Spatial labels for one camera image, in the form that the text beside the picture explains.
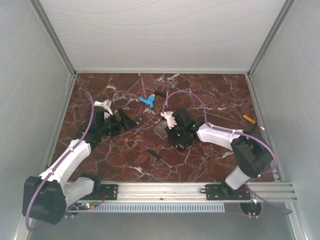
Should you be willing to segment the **clear plastic fuse box cover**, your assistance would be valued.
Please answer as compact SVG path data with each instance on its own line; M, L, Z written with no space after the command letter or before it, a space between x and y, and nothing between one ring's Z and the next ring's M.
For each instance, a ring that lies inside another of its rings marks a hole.
M165 139L167 138L167 132L165 130L166 126L165 125L158 125L156 126L153 131L161 138Z

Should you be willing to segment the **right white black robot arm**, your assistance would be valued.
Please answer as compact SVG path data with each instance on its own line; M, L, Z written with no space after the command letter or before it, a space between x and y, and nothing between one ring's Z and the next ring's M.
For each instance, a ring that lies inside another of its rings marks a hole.
M207 200L250 200L246 183L262 175L273 160L270 147L255 129L229 129L205 122L196 122L184 108L161 113L167 127L169 143L183 152L196 142L211 143L231 150L237 167L218 185L207 184L201 192Z

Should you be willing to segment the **black fuse box base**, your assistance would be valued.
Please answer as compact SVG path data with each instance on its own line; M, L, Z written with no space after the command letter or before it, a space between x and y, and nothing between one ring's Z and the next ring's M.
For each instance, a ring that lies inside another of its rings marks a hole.
M189 139L173 140L172 146L180 153L185 151L188 147L193 146L194 141Z

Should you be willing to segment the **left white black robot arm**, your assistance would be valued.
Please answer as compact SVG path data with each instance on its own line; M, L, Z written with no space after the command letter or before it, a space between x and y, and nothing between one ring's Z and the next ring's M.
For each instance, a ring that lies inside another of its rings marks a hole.
M80 163L100 144L102 137L113 138L137 126L121 108L117 120L109 101L91 104L88 120L82 125L63 154L39 176L24 183L22 214L49 224L57 224L67 208L85 196L99 198L103 187L98 177L83 174L74 182L67 181Z

